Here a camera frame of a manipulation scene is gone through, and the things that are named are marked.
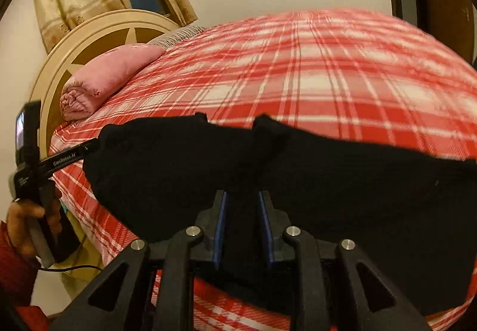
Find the red sleeve left forearm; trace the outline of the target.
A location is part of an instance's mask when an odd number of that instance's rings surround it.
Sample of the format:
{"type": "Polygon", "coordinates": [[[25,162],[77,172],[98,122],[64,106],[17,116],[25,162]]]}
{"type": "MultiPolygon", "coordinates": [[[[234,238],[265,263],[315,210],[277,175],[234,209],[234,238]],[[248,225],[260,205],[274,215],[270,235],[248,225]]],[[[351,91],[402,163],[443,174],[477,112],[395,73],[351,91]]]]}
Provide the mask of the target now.
{"type": "Polygon", "coordinates": [[[40,264],[27,261],[10,243],[7,224],[1,222],[1,329],[48,330],[49,319],[31,305],[40,264]]]}

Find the person's left hand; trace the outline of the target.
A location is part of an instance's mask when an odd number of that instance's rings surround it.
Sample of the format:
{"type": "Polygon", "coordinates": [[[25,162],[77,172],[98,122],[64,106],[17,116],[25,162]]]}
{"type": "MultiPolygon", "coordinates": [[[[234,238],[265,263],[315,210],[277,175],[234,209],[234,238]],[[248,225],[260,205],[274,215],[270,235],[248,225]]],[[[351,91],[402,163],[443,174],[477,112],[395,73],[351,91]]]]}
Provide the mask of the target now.
{"type": "Polygon", "coordinates": [[[53,234],[61,232],[61,191],[55,188],[55,198],[49,210],[44,210],[29,199],[22,199],[10,204],[7,212],[7,233],[11,245],[27,261],[32,261],[38,255],[35,245],[32,242],[27,223],[29,219],[46,218],[49,228],[53,234]]]}

